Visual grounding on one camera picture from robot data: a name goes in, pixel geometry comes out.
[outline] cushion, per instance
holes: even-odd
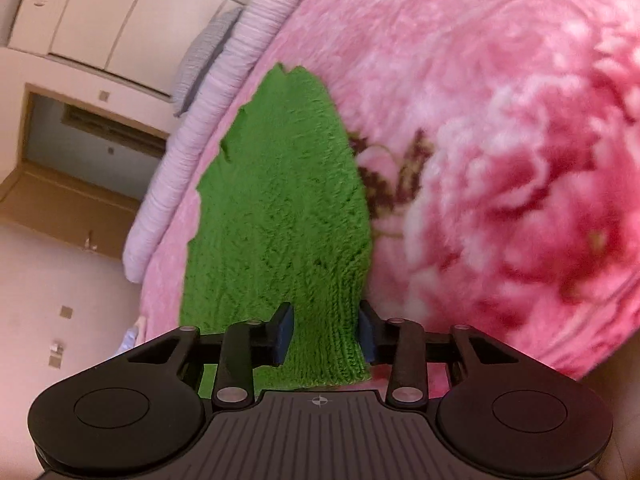
[[[242,9],[243,7],[236,7],[215,15],[187,49],[178,67],[172,91],[176,117],[185,113],[193,103],[204,76],[222,53]]]

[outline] pink blanket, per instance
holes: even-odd
[[[639,19],[640,0],[304,0],[153,256],[146,337],[177,324],[195,186],[282,62],[320,76],[353,133],[378,313],[466,322],[580,378],[640,326]]]

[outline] brown leaf print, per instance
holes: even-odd
[[[420,191],[422,168],[434,151],[435,147],[430,140],[426,139],[424,131],[418,130],[402,160],[395,195],[397,205],[405,205],[415,200]]]
[[[367,149],[366,139],[360,138],[357,132],[347,132],[347,136],[349,137],[349,147],[353,151],[354,156],[361,154]]]
[[[383,176],[367,168],[358,168],[367,197],[369,217],[373,219],[391,215],[394,210],[394,190]]]

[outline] crosshair symbol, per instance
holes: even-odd
[[[323,397],[322,395],[314,397],[313,399],[311,399],[312,403],[314,403],[318,408],[321,408],[322,406],[324,406],[326,403],[331,402],[329,399],[327,399],[326,397]]]

